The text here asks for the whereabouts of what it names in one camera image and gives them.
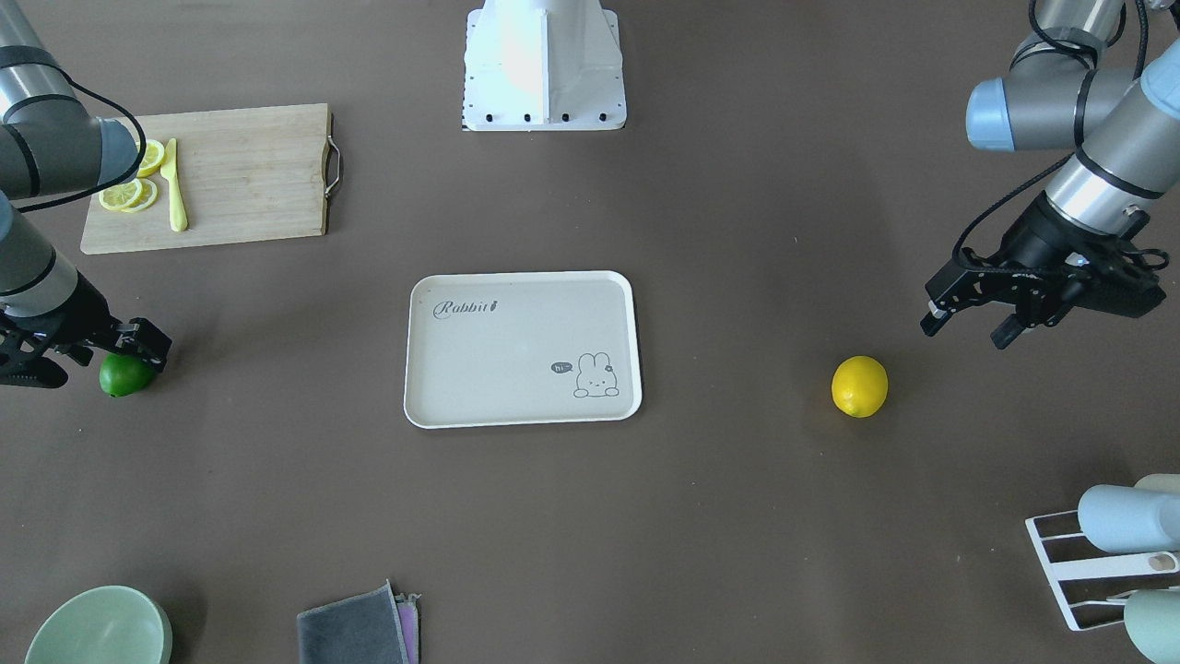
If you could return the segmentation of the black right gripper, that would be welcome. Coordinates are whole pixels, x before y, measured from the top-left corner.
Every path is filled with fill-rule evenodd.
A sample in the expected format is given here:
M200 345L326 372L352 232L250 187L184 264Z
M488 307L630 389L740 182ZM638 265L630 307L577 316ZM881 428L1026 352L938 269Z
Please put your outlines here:
M163 374L172 337L148 318L114 318L99 290L81 272L58 274L32 289L4 297L1 384L59 388L68 381L63 366L45 356L59 351L86 366L96 348L139 359Z

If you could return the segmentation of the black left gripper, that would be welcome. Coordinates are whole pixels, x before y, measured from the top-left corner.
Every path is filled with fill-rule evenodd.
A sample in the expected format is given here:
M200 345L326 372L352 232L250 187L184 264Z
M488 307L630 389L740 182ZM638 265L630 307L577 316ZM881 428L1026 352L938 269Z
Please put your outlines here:
M1011 315L991 331L991 343L1003 350L1027 331L1027 326L1057 326L1075 308L1062 303L1068 259L1081 243L1120 238L1086 231L1066 221L1040 193L1020 215L1003 238L997 252L976 254L965 244L977 226L974 219L957 239L948 264L927 281L927 314L920 320L926 336L935 336L957 313L965 308L999 302L1011 307Z

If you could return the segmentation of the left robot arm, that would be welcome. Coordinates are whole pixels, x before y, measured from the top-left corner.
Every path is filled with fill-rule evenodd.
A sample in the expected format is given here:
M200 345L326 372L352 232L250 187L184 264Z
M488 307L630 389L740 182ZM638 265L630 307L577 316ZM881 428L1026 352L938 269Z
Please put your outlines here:
M974 147L1012 152L1062 147L1032 198L990 256L958 239L927 281L920 327L935 336L957 313L991 302L1011 308L992 331L1005 349L1075 308L1141 318L1163 302L1169 265L1135 235L1179 177L1176 45L1154 63L1138 51L1130 70L1104 70L1126 22L1122 1L1032 1L1030 34L1007 75L982 81L968 101Z

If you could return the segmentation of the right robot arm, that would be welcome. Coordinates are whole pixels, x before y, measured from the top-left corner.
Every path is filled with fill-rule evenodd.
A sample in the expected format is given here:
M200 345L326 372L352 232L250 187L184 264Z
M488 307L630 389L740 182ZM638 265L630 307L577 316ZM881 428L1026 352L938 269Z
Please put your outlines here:
M104 295L27 219L135 180L143 127L126 109L88 113L84 92L42 46L17 4L1 5L1 327L4 384L58 388L54 354L76 364L94 350L164 370L171 338L148 321L114 318Z

